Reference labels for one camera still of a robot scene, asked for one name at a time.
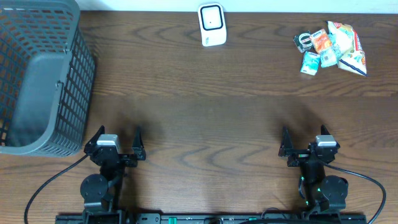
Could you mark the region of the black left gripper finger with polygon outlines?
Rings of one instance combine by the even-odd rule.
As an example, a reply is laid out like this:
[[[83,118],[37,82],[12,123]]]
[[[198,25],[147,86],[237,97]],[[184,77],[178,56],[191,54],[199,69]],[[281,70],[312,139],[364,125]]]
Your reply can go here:
[[[133,144],[132,144],[132,150],[134,151],[135,155],[144,155],[145,154],[144,143],[142,141],[142,136],[141,136],[141,128],[139,126],[136,128],[136,132],[135,132],[134,140],[133,140]]]
[[[95,135],[85,144],[85,147],[94,147],[99,137],[104,134],[104,126],[101,125]]]

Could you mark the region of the teal tissue pack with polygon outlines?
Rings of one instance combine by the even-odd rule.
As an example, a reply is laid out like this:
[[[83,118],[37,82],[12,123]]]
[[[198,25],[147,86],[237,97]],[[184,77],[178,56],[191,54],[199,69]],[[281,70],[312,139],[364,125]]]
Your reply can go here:
[[[313,52],[305,52],[300,72],[314,76],[318,72],[319,64],[320,55]]]

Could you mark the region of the teal snack wrapper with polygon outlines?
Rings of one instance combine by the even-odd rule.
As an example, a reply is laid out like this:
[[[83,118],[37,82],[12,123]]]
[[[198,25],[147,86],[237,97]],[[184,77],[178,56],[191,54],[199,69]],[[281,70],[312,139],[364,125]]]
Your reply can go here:
[[[332,46],[327,48],[320,54],[321,68],[327,68],[336,65],[343,55],[340,46],[337,44],[336,35],[329,34],[328,36],[331,40]]]

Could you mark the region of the small orange snack packet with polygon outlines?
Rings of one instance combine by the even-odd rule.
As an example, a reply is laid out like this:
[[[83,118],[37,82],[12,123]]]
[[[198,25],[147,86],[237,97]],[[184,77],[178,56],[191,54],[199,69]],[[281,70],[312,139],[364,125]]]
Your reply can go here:
[[[312,33],[310,35],[310,40],[318,54],[332,46],[332,42],[325,29]]]

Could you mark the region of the large orange wipes pack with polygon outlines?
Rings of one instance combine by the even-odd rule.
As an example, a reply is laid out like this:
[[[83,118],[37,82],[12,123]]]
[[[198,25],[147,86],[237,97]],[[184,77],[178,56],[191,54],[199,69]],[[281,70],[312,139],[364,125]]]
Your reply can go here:
[[[358,33],[348,24],[327,21],[327,25],[338,68],[366,77],[366,55]]]

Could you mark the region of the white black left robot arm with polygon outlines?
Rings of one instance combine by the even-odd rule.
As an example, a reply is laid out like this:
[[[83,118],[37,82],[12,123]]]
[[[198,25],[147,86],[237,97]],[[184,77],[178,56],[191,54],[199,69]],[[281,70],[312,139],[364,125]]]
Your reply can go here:
[[[85,144],[84,153],[99,166],[99,173],[89,175],[80,185],[83,223],[134,223],[134,215],[118,203],[125,170],[146,159],[141,128],[136,129],[129,154],[121,152],[118,136],[106,134],[104,126]]]

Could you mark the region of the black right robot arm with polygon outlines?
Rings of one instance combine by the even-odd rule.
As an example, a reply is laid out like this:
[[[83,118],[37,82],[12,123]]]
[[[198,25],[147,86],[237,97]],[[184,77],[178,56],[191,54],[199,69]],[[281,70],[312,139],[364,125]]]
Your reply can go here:
[[[335,160],[339,148],[340,145],[324,125],[306,149],[294,148],[288,129],[282,129],[278,156],[286,157],[289,167],[300,168],[298,191],[307,202],[308,210],[301,214],[306,220],[322,215],[337,216],[340,210],[346,208],[348,181],[325,173],[325,166]]]

